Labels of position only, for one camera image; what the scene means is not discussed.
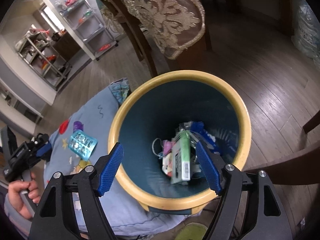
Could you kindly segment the teal blister pack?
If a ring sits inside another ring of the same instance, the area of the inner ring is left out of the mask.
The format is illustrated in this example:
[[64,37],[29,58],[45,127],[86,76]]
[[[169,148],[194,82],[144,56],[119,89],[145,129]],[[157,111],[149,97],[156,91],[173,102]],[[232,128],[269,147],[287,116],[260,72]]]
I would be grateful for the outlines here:
[[76,130],[70,136],[68,148],[84,161],[88,161],[97,143],[97,139],[90,137],[82,130]]

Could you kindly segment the green slipper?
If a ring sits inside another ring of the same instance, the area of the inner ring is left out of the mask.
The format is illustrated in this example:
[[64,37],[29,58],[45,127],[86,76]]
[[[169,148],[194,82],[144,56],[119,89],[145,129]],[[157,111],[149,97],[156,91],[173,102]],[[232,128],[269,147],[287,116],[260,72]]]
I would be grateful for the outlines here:
[[189,223],[183,227],[176,235],[174,240],[202,240],[207,227],[200,223]]

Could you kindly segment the white wheeled shelf cart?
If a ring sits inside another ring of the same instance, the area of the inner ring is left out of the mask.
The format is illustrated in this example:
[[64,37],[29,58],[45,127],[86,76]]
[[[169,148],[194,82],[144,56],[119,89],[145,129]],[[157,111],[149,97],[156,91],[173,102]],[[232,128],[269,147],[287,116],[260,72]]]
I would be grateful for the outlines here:
[[100,60],[104,53],[118,45],[105,22],[99,18],[98,10],[87,0],[57,0],[55,5],[95,59]]

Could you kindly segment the green white carton box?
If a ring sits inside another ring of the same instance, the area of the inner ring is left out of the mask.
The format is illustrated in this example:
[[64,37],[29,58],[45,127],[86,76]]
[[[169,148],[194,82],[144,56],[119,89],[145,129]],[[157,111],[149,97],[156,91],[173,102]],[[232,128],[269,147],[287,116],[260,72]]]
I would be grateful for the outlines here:
[[187,131],[179,131],[172,147],[171,183],[180,184],[190,180],[190,139]]

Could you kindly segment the blue face mask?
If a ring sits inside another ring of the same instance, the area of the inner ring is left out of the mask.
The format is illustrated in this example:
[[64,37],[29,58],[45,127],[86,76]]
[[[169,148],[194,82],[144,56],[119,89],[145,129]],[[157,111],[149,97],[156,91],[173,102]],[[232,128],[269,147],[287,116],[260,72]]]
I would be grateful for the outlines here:
[[156,138],[151,145],[152,153],[158,158],[162,159],[164,154],[163,141],[160,138]]

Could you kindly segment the teal bin with yellow rim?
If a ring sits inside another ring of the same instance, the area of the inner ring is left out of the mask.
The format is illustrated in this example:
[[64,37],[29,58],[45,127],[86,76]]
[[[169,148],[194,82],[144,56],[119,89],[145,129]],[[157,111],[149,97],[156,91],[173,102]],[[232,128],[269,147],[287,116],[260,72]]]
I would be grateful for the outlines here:
[[192,215],[212,199],[236,206],[251,147],[251,121],[236,90],[205,72],[180,70],[137,88],[112,122],[120,186],[146,211]]

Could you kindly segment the pink snack wrapper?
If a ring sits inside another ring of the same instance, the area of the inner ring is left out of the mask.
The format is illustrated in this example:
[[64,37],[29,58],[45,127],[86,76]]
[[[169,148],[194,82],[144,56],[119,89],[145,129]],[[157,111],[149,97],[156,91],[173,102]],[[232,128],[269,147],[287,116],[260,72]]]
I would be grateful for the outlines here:
[[163,140],[163,142],[162,142],[163,156],[167,156],[169,153],[172,152],[173,145],[174,145],[173,141]]

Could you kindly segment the light blue cartoon cloth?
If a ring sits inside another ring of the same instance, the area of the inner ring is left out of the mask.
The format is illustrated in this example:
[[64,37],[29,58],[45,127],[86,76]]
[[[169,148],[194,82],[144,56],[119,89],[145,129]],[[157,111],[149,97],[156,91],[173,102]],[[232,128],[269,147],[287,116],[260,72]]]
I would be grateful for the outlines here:
[[168,231],[184,216],[145,211],[116,181],[127,149],[108,145],[112,121],[129,91],[127,79],[111,83],[49,139],[44,168],[45,191],[36,218],[63,218],[72,238],[135,238]]

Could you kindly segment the grey metal shelf rack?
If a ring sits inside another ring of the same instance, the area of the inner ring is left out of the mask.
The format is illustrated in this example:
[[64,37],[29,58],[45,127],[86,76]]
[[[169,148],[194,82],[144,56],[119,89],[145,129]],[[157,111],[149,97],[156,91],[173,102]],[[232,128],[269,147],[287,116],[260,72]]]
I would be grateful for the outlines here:
[[15,44],[17,55],[46,84],[58,91],[67,80],[71,65],[54,48],[48,31],[30,28]]

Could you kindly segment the large clear water bottle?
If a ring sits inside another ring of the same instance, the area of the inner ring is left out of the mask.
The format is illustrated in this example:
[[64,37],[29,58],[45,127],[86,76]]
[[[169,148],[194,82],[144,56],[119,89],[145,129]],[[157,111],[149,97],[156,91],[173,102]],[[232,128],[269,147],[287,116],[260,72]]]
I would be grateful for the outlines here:
[[319,20],[306,0],[295,0],[295,32],[292,42],[319,68]]

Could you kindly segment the wooden chair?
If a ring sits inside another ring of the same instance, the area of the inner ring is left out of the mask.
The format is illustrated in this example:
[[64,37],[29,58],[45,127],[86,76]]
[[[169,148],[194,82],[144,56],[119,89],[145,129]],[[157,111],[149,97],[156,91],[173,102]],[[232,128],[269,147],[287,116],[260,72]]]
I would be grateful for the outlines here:
[[162,59],[160,62],[154,61],[154,53],[147,41],[146,36],[140,29],[140,21],[129,13],[123,0],[99,0],[105,5],[114,18],[119,22],[124,29],[125,34],[128,36],[139,61],[146,63],[149,72],[152,77],[156,77],[159,74],[164,74],[170,71],[170,68]]

